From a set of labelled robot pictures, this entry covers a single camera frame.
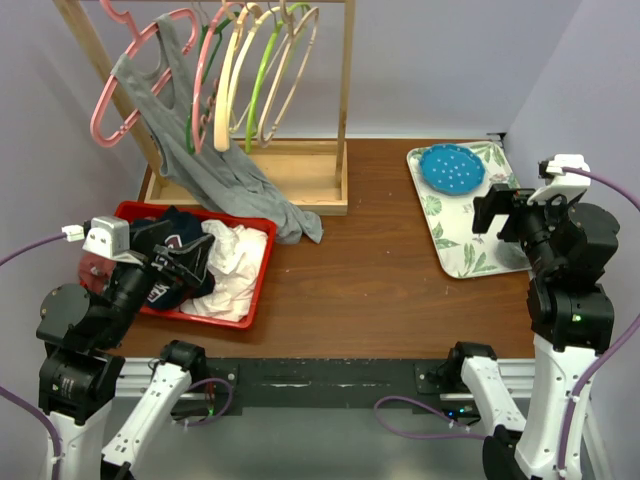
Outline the beige plastic hanger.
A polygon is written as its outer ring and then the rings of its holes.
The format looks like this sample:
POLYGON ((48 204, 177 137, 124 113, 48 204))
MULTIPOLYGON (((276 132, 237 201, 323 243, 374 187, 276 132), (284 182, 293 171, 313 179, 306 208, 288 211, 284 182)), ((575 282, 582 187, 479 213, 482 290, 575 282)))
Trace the beige plastic hanger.
POLYGON ((297 20, 294 12, 292 11, 292 8, 287 5, 287 2, 279 2, 280 17, 284 23, 284 27, 286 28, 286 36, 283 40, 284 47, 278 64, 278 68, 274 75, 273 82, 271 84, 268 96, 266 98, 266 103, 264 105, 264 109, 258 123, 257 140, 262 148, 266 148, 271 143, 273 137, 278 131, 280 124, 293 100, 294 94, 297 90, 298 84, 307 66, 309 56, 315 44, 320 9, 318 7, 312 7, 311 5, 308 5, 306 2, 304 2, 304 5, 305 7, 303 8, 302 16, 299 20, 297 20), (283 99, 281 109, 279 110, 273 121, 270 121, 271 113, 277 96, 279 95, 279 92, 281 90, 281 84, 285 78, 289 64, 294 57, 295 50, 297 49, 298 45, 305 39, 307 30, 310 30, 309 39, 306 50, 304 51, 304 55, 301 60, 301 64, 296 73, 296 77, 289 89, 289 92, 283 99))

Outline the navy tank top red trim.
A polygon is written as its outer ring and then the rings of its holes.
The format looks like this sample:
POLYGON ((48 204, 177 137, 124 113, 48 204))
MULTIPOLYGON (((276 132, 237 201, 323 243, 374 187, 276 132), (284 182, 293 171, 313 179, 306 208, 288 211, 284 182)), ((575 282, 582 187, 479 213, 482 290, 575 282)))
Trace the navy tank top red trim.
MULTIPOLYGON (((215 237, 206 234, 201 222, 192 214, 182 212, 175 206, 170 206, 158 218, 143 218, 138 220, 163 221, 170 220, 173 229, 162 246, 180 248, 188 244, 209 244, 210 249, 215 237)), ((178 309, 186 300, 200 298, 204 295, 189 295, 177 287, 170 287, 158 280, 151 290, 146 305, 154 310, 169 311, 178 309)))

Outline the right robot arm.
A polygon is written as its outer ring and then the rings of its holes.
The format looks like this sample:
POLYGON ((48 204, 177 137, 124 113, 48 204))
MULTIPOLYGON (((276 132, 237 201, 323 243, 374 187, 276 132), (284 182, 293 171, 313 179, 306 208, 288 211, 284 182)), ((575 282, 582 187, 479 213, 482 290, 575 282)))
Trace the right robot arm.
POLYGON ((618 221, 599 206, 557 193, 537 201, 531 189, 494 184, 473 201, 475 233, 493 219, 498 238, 519 244, 532 268, 527 309, 534 334, 534 383, 521 414, 492 347, 459 342, 443 377, 473 395, 486 435, 488 479, 579 479, 580 448, 592 367, 610 346, 614 307, 599 279, 618 249, 618 221))

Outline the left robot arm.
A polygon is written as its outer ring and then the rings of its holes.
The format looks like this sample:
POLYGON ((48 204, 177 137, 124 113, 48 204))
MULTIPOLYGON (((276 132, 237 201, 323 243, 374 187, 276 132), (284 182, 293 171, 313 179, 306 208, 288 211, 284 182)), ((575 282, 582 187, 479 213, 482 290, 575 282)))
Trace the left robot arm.
POLYGON ((113 354, 153 287, 201 287, 210 234, 179 248, 165 245, 170 221, 134 227, 114 217, 95 217, 62 229, 68 242, 116 264, 102 293, 80 284, 54 288, 40 307, 36 336, 46 358, 39 372, 38 406, 52 426, 51 479, 132 479, 161 424, 180 396, 207 380, 203 348, 173 341, 162 350, 149 386, 109 442, 106 428, 125 360, 113 354))

